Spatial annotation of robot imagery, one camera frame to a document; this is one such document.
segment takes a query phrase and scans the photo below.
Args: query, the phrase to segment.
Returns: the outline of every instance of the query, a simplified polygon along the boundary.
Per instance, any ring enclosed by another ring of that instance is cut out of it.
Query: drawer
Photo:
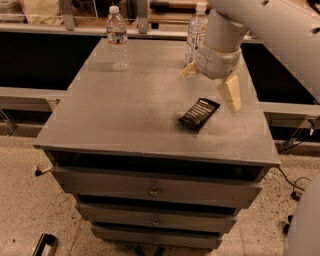
[[[125,226],[92,225],[91,230],[97,238],[102,240],[206,249],[217,249],[222,242],[219,237],[211,234],[155,231]]]
[[[257,182],[119,170],[56,167],[66,193],[248,208],[261,191]]]
[[[173,211],[114,204],[77,203],[81,216],[90,222],[126,224],[145,227],[216,232],[230,231],[235,217],[192,212]]]

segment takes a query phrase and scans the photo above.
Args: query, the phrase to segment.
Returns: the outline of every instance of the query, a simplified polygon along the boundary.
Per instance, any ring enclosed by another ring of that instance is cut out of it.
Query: bottle label
[[[128,40],[127,32],[126,31],[119,31],[119,32],[109,32],[107,34],[108,41],[111,44],[124,44]]]
[[[186,64],[191,63],[195,58],[195,53],[198,50],[200,43],[204,40],[205,25],[196,28],[189,28],[187,38],[187,52],[185,57]]]

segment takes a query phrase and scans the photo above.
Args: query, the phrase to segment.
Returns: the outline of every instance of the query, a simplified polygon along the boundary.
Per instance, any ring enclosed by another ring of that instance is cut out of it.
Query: drawer handle
[[[152,187],[152,190],[149,192],[149,195],[152,197],[157,197],[158,196],[157,188]]]
[[[154,221],[152,223],[153,226],[158,226],[159,222],[157,218],[154,218]]]

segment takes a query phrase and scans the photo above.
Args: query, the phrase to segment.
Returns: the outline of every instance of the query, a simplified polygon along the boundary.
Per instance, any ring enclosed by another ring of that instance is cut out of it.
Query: bottle cap
[[[116,14],[116,13],[119,13],[119,7],[118,6],[110,6],[109,7],[109,12],[112,13],[112,14]]]
[[[207,4],[203,3],[203,2],[198,2],[197,3],[197,7],[196,7],[196,11],[197,12],[205,12],[207,10]]]

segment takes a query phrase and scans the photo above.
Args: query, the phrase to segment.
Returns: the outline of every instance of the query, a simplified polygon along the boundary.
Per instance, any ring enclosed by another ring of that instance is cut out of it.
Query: black object
[[[198,131],[219,107],[220,104],[202,98],[178,120],[187,127]]]
[[[0,33],[0,87],[67,90],[101,37]]]
[[[241,48],[259,101],[314,105],[314,97],[264,45]]]
[[[156,252],[154,253],[154,256],[162,256],[164,253],[164,248],[163,247],[158,247]],[[140,246],[134,248],[134,252],[136,253],[137,256],[145,256],[142,248]]]
[[[127,5],[128,20],[130,23],[133,23],[136,20],[138,15],[137,0],[127,0],[126,5]]]
[[[39,177],[40,175],[42,175],[43,173],[40,171],[40,170],[35,170],[35,172],[34,172],[34,175],[36,176],[36,177]]]
[[[53,246],[56,242],[56,237],[50,234],[42,234],[33,256],[41,256],[46,245]]]

